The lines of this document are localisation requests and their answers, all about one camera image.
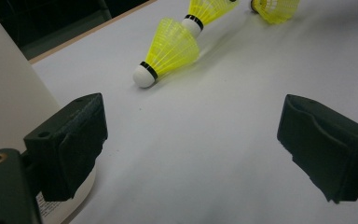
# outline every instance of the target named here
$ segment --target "shuttlecock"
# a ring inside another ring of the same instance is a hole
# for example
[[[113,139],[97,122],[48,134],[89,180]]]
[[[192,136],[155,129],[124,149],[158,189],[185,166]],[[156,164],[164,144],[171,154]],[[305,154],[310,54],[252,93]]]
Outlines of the shuttlecock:
[[[135,69],[133,80],[142,88],[149,87],[168,72],[193,63],[199,54],[197,41],[185,26],[173,19],[162,19],[146,59]]]
[[[190,0],[188,14],[182,24],[197,37],[204,26],[225,15],[239,2],[240,0]]]
[[[282,23],[295,14],[299,0],[252,0],[251,10],[268,23]]]

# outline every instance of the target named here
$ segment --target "black band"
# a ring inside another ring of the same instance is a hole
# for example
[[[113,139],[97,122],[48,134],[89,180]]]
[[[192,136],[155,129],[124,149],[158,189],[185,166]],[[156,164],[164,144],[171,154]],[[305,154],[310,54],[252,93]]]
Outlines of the black band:
[[[197,18],[196,16],[188,14],[188,15],[185,16],[185,19],[189,19],[189,20],[194,21],[200,27],[201,31],[203,30],[202,21],[199,18]]]
[[[254,13],[258,13],[258,11],[255,9],[255,0],[251,0],[251,9]]]
[[[150,66],[150,64],[146,62],[141,62],[141,66],[143,66],[156,80],[158,78],[157,72]]]

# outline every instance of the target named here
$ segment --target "white table surface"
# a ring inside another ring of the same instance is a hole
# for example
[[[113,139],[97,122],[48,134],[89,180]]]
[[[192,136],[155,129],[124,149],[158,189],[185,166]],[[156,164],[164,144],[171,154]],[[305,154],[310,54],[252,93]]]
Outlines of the white table surface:
[[[358,0],[302,0],[275,26],[242,1],[194,64],[138,88],[159,20],[187,8],[158,0],[33,65],[60,105],[104,98],[109,138],[72,223],[358,223],[358,201],[328,203],[276,138],[288,93],[358,122]]]

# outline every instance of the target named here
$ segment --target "shuttlecock cork base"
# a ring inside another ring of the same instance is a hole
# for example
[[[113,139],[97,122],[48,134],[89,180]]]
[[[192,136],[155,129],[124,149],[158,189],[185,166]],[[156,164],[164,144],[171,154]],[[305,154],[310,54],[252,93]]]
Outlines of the shuttlecock cork base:
[[[158,75],[150,64],[141,62],[135,68],[132,78],[136,85],[141,88],[147,88],[156,81]]]
[[[182,25],[195,37],[197,38],[203,30],[202,21],[193,15],[186,15],[182,20]]]

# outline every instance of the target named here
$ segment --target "wooden edge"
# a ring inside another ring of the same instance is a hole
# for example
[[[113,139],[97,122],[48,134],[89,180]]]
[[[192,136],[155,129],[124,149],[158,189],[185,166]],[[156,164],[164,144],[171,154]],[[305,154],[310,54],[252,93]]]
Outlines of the wooden edge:
[[[37,62],[41,61],[42,59],[48,57],[49,55],[59,51],[60,49],[64,49],[64,48],[68,47],[69,45],[75,43],[77,40],[80,40],[81,38],[83,38],[83,37],[85,37],[87,35],[90,35],[90,34],[92,34],[92,33],[96,32],[96,31],[104,28],[105,26],[107,26],[107,25],[109,25],[109,24],[111,24],[113,22],[118,21],[118,20],[130,15],[132,12],[141,9],[142,7],[146,7],[146,6],[152,4],[152,3],[156,2],[156,1],[157,0],[148,0],[147,2],[139,5],[138,7],[135,7],[133,9],[129,10],[129,11],[126,11],[126,12],[114,17],[112,20],[106,21],[106,22],[102,23],[101,25],[98,25],[98,26],[88,30],[87,32],[85,32],[85,33],[83,33],[81,35],[78,35],[75,38],[72,38],[72,39],[60,44],[59,46],[55,47],[54,49],[50,49],[50,50],[48,50],[48,51],[46,51],[44,53],[39,54],[38,56],[36,56],[33,59],[29,60],[29,63],[30,64],[37,63]]]

